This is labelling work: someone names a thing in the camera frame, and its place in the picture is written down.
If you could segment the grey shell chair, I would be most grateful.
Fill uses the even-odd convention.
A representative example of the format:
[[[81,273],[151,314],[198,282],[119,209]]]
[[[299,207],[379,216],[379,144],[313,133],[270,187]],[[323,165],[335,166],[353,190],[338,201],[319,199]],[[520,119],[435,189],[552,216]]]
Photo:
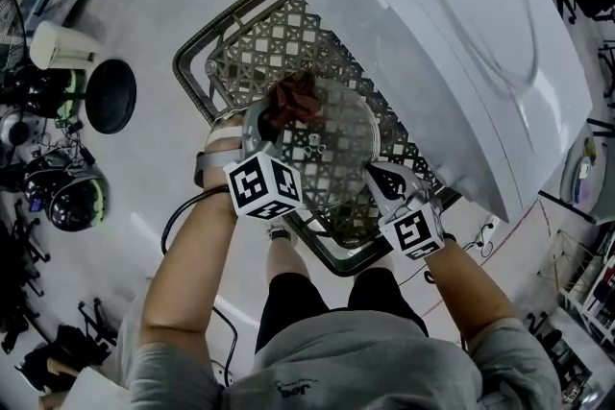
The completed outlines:
[[[573,179],[586,137],[592,137],[595,141],[597,160],[590,179],[589,198],[576,205],[572,197]],[[540,191],[539,195],[592,225],[601,226],[615,222],[615,133],[603,131],[595,121],[588,118],[564,160],[558,196],[546,191]]]

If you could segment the black device with small screen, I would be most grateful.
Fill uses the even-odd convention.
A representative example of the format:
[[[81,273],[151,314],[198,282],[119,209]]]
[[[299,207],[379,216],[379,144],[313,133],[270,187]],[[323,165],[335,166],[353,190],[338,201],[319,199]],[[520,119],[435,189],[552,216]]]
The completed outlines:
[[[49,153],[34,158],[25,166],[23,193],[30,212],[40,212],[48,206],[52,192],[62,181],[67,158],[59,153]]]

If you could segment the reddish brown cloth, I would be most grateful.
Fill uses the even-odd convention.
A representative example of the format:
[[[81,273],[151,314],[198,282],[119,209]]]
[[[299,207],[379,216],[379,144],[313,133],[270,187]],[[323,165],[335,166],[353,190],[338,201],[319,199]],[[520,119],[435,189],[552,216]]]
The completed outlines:
[[[320,111],[315,77],[309,71],[292,73],[275,83],[265,101],[265,110],[258,117],[258,131],[262,140],[273,143],[287,125],[309,123]]]

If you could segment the person's left leg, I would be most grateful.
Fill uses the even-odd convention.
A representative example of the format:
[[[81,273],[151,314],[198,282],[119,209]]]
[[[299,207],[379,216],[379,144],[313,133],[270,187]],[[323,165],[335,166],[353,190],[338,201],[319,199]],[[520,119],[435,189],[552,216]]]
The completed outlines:
[[[271,240],[266,257],[266,279],[270,283],[275,277],[296,274],[310,279],[307,265],[296,252],[292,242],[285,237]]]

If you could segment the white round speaker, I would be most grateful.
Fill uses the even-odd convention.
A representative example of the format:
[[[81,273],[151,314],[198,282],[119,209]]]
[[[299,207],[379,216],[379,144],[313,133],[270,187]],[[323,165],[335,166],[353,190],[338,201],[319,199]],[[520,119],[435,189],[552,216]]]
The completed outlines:
[[[35,137],[37,118],[32,114],[11,109],[0,118],[0,143],[5,147],[19,147]]]

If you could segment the round glass plate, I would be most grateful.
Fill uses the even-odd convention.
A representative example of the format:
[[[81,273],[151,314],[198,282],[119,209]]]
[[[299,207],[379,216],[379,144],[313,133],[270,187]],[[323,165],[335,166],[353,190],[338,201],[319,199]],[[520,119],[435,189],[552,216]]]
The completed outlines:
[[[364,187],[365,165],[380,152],[380,131],[358,93],[335,80],[314,77],[320,111],[309,123],[284,128],[280,160],[299,172],[304,208],[322,210],[353,199]],[[271,88],[240,108],[243,118],[251,104],[266,102]]]

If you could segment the black glossy equipment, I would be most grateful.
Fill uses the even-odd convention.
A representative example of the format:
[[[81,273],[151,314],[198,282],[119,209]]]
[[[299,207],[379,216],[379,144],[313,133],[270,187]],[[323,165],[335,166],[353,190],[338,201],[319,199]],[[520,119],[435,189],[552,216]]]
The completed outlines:
[[[0,105],[48,119],[75,117],[85,98],[86,72],[80,69],[42,70],[23,65],[0,84]]]

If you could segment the grey and black chair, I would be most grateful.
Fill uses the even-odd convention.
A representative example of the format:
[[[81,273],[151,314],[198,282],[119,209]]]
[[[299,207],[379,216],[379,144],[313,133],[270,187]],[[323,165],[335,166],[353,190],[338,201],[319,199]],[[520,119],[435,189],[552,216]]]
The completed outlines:
[[[603,131],[615,133],[615,39],[600,43],[591,61],[588,84],[593,107],[589,120]]]

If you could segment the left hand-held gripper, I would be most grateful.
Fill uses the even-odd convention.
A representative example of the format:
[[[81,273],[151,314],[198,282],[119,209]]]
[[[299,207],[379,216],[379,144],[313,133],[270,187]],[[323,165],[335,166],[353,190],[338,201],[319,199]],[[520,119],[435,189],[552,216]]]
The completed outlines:
[[[235,213],[271,221],[304,206],[299,172],[280,160],[282,130],[269,120],[269,102],[254,102],[245,109],[242,129],[217,129],[207,145],[241,139],[237,149],[204,151],[197,155],[194,182],[203,187],[205,173],[224,172]]]

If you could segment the white microwave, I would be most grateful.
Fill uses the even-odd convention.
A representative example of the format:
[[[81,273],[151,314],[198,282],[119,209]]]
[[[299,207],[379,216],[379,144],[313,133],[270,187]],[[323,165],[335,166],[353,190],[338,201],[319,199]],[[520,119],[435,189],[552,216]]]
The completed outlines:
[[[437,179],[516,219],[592,101],[552,0],[307,0],[401,118]]]

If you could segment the black glossy helmet green trim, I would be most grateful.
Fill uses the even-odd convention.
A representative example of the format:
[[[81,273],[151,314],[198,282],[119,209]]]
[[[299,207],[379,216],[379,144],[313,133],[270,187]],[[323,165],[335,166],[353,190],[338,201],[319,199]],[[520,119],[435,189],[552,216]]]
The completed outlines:
[[[64,232],[79,232],[99,225],[107,212],[108,186],[94,175],[69,176],[69,180],[51,194],[46,216]]]

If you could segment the green metal lattice table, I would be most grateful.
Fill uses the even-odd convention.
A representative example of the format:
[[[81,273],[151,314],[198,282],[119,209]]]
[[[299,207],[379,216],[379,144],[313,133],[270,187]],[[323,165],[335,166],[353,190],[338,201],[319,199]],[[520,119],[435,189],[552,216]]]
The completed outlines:
[[[308,70],[354,91],[374,115],[380,161],[405,164],[428,182],[444,208],[460,198],[443,186],[406,125],[351,53],[305,0],[237,0],[190,38],[173,59],[178,82],[209,123],[264,97],[278,80]],[[307,157],[308,131],[284,136],[282,158],[303,172],[306,208],[285,221],[335,275],[350,277],[392,248],[378,231],[378,211],[356,162]]]

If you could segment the person's white shoe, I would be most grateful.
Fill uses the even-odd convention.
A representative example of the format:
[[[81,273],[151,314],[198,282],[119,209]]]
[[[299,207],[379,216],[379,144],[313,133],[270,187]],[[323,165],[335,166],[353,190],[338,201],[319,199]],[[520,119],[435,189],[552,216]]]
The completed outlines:
[[[292,248],[295,248],[298,243],[297,234],[285,225],[273,225],[267,230],[267,235],[271,242],[275,240],[285,240]]]

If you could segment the black pedestal fan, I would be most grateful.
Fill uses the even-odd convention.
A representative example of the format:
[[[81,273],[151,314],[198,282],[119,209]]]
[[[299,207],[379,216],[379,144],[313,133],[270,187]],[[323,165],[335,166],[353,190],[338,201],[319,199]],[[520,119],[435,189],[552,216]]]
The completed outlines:
[[[0,84],[19,67],[34,65],[29,56],[31,41],[17,1],[0,0]],[[93,62],[84,71],[87,120],[99,133],[120,132],[130,121],[136,102],[135,75],[130,65],[120,59],[108,59]]]

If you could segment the cream plastic bin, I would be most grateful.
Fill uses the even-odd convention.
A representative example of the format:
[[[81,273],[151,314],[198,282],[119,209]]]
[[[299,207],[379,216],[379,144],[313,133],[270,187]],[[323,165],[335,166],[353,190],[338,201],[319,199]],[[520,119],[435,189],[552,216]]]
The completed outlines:
[[[32,37],[29,56],[33,64],[41,70],[88,70],[101,47],[91,36],[43,21],[37,26]]]

